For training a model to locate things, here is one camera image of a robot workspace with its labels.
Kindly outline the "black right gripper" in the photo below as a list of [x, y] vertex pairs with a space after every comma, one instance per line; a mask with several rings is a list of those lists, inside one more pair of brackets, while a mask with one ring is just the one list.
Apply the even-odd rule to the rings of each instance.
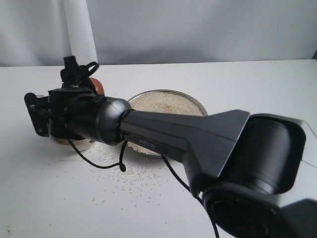
[[34, 93], [24, 96], [34, 130], [39, 136], [51, 133], [59, 139], [100, 139], [98, 112], [104, 95], [91, 90], [95, 85], [90, 79], [96, 72], [96, 62], [79, 65], [75, 56], [63, 60], [62, 88], [50, 90], [49, 97]]

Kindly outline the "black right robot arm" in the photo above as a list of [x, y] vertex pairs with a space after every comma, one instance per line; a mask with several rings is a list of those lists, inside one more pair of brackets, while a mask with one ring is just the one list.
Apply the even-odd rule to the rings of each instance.
[[107, 145], [128, 142], [184, 166], [184, 187], [215, 229], [236, 238], [317, 235], [317, 137], [299, 119], [232, 110], [206, 117], [136, 111], [99, 95], [97, 62], [64, 58], [62, 86], [24, 97], [36, 133]]

